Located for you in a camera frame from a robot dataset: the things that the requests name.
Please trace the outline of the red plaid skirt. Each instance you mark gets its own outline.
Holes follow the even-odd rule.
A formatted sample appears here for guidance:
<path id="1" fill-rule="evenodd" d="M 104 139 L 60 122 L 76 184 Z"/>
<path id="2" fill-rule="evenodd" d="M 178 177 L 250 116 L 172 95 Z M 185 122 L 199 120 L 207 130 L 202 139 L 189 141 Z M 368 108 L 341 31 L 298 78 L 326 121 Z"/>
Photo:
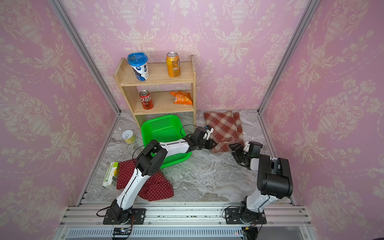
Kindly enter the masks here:
<path id="1" fill-rule="evenodd" d="M 211 150 L 212 153 L 230 152 L 229 144 L 244 144 L 240 112 L 205 112 L 204 118 L 206 126 L 214 129 L 211 138 L 217 145 Z"/>

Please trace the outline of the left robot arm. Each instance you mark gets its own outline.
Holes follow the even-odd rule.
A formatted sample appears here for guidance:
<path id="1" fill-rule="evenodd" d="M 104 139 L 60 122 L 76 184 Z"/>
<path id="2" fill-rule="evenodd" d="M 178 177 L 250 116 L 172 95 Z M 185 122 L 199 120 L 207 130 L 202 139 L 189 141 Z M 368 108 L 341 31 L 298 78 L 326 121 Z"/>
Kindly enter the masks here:
<path id="1" fill-rule="evenodd" d="M 165 158 L 190 153 L 194 150 L 213 149 L 217 143 L 210 138 L 214 128 L 210 126 L 197 127 L 195 131 L 180 140 L 161 143 L 150 141 L 136 158 L 133 175 L 123 192 L 111 203 L 104 215 L 104 225 L 123 225 L 134 223 L 132 207 L 141 188 L 147 180 L 158 173 Z"/>

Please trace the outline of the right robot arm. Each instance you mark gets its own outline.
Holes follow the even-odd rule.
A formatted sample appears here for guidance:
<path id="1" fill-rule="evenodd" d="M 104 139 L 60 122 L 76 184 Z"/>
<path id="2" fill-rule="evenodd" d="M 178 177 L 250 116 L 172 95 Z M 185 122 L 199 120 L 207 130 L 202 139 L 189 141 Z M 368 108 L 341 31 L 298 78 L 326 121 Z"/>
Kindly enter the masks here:
<path id="1" fill-rule="evenodd" d="M 243 223 L 260 222 L 264 209 L 271 203 L 289 198 L 293 180 L 289 160 L 273 158 L 261 153 L 258 142 L 229 144 L 238 165 L 257 172 L 257 188 L 241 202 L 239 215 Z"/>

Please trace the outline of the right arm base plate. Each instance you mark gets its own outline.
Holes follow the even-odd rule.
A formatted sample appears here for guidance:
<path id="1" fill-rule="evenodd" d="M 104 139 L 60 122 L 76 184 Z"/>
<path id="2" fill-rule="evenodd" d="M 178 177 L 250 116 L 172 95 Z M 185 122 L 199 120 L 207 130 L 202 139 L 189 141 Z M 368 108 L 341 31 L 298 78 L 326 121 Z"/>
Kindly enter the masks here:
<path id="1" fill-rule="evenodd" d="M 240 208 L 225 208 L 222 217 L 226 220 L 227 225 L 263 225 L 267 223 L 265 213 L 254 213 L 245 211 L 241 213 Z"/>

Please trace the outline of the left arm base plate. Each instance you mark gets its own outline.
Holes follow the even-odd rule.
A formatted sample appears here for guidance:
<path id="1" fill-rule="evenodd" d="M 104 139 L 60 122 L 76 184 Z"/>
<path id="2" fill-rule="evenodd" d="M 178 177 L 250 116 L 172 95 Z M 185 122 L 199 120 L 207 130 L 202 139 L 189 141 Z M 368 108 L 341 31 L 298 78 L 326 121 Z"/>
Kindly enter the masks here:
<path id="1" fill-rule="evenodd" d="M 108 209 L 103 220 L 104 225 L 143 225 L 146 209 L 128 209 L 124 211 Z"/>

